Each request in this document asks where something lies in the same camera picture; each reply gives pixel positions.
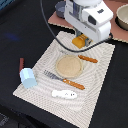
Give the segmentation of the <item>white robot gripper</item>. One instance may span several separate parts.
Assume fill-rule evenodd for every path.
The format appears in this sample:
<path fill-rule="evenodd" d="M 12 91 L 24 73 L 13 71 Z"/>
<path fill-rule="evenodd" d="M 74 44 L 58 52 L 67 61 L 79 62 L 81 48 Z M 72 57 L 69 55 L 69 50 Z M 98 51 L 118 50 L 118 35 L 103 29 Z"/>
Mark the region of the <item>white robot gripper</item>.
<path fill-rule="evenodd" d="M 103 0 L 66 0 L 65 20 L 94 42 L 109 37 L 113 12 Z"/>

